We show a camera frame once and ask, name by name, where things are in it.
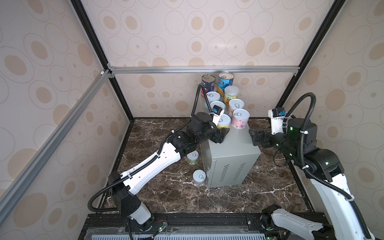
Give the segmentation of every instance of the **dark marble surface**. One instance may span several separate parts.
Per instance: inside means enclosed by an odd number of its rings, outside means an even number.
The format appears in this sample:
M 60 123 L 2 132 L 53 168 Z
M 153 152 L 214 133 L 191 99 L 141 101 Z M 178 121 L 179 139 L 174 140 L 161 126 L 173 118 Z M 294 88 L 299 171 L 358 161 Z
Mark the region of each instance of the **dark marble surface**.
M 137 119 L 118 172 L 132 168 L 151 155 L 162 138 L 185 121 Z M 249 125 L 251 128 L 270 126 L 264 119 L 250 119 Z M 137 195 L 152 213 L 249 213 L 261 212 L 271 204 L 292 212 L 308 211 L 288 166 L 273 164 L 274 149 L 260 150 L 262 154 L 241 185 L 210 189 L 196 186 L 192 174 L 203 169 L 202 159 L 199 157 L 199 163 L 192 166 L 185 157 L 156 175 Z M 108 199 L 106 207 L 112 206 L 112 199 Z

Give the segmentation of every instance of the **blue label can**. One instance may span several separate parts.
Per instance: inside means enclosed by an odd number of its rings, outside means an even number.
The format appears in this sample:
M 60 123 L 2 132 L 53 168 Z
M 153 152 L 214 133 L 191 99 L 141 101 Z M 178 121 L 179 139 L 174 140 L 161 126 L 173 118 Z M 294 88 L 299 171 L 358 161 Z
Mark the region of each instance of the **blue label can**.
M 221 72 L 218 74 L 217 92 L 224 96 L 225 88 L 233 84 L 234 74 L 230 72 Z
M 215 80 L 215 76 L 212 75 L 207 74 L 202 76 L 201 83 L 207 93 L 215 91 Z

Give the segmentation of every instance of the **canned food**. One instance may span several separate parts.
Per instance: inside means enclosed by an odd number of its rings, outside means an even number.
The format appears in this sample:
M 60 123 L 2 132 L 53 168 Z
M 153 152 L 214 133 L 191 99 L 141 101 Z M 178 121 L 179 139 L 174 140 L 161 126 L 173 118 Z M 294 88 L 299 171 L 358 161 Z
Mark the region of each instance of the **canned food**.
M 224 96 L 225 88 L 233 84 L 234 74 L 230 72 L 221 72 L 218 74 L 217 92 Z
M 215 91 L 215 80 L 215 76 L 208 74 L 201 77 L 201 83 L 203 84 L 206 92 Z
M 250 114 L 247 110 L 245 109 L 236 109 L 233 111 L 233 117 L 231 124 L 233 127 L 242 129 L 245 128 L 247 125 L 248 119 L 250 117 Z
M 229 108 L 228 108 L 228 115 L 233 116 L 233 111 L 236 109 L 240 109 L 244 107 L 244 102 L 243 100 L 234 98 L 229 100 Z
M 236 86 L 228 86 L 225 88 L 223 102 L 227 107 L 229 106 L 229 101 L 231 99 L 237 98 L 239 96 L 239 92 L 240 90 Z
M 220 120 L 218 121 L 217 129 L 221 130 L 223 128 L 229 128 L 230 123 L 231 118 L 228 115 L 223 114 L 223 116 L 221 116 Z
M 215 106 L 219 106 L 223 109 L 223 111 L 225 111 L 225 104 L 223 102 L 220 102 L 220 101 L 213 101 L 211 102 L 210 106 L 211 106 L 211 109 Z
M 203 170 L 196 170 L 193 172 L 193 183 L 197 186 L 204 185 L 206 174 Z
M 209 92 L 207 93 L 207 98 L 208 98 L 209 104 L 211 104 L 211 102 L 213 101 L 220 100 L 220 94 L 218 94 L 217 92 Z
M 197 151 L 193 151 L 187 154 L 188 163 L 190 165 L 196 165 L 199 162 L 199 153 Z

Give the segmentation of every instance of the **enclosure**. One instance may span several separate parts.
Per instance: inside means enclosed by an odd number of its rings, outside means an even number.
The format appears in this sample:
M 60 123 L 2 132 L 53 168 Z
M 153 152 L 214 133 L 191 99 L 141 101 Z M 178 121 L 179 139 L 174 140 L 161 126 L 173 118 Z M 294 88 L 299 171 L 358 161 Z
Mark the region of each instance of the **enclosure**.
M 316 95 L 316 146 L 338 155 L 367 227 L 384 238 L 383 0 L 5 0 L 0 59 L 1 240 L 125 228 L 118 212 L 89 211 L 89 199 L 111 172 L 157 151 L 189 119 L 202 76 L 217 84 L 222 71 L 234 74 L 251 129 L 270 127 L 268 110 Z M 193 182 L 208 171 L 205 147 L 197 151 L 197 165 L 184 157 L 137 194 L 175 228 L 201 217 L 259 230 L 271 204 L 331 223 L 303 171 L 277 167 L 284 156 L 273 149 L 260 147 L 241 184 L 210 188 Z M 93 206 L 115 203 L 103 194 Z

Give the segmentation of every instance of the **polka dot wallpaper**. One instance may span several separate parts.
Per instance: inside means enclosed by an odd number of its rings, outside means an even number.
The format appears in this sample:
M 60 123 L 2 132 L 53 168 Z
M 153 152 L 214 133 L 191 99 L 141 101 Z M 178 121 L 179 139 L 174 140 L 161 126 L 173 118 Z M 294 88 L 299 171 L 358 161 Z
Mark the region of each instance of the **polka dot wallpaper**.
M 0 228 L 0 240 L 34 240 L 42 233 L 47 240 L 78 239 L 91 213 L 88 200 L 105 186 L 128 127 L 117 101 L 110 84 L 103 84 Z M 18 151 L 2 177 L 15 178 L 34 153 Z M 2 180 L 0 187 L 11 182 Z
M 66 0 L 0 8 L 0 196 L 101 71 Z M 105 83 L 0 228 L 0 239 L 77 239 L 127 128 Z
M 332 3 L 83 0 L 110 63 L 120 67 L 298 65 Z
M 251 117 L 267 117 L 293 73 L 235 73 L 233 85 Z M 188 117 L 202 74 L 117 74 L 135 117 Z
M 384 1 L 352 0 L 285 104 L 314 92 L 317 145 L 342 161 L 371 231 L 384 238 Z M 310 100 L 293 112 L 304 117 Z M 306 188 L 313 186 L 308 182 Z

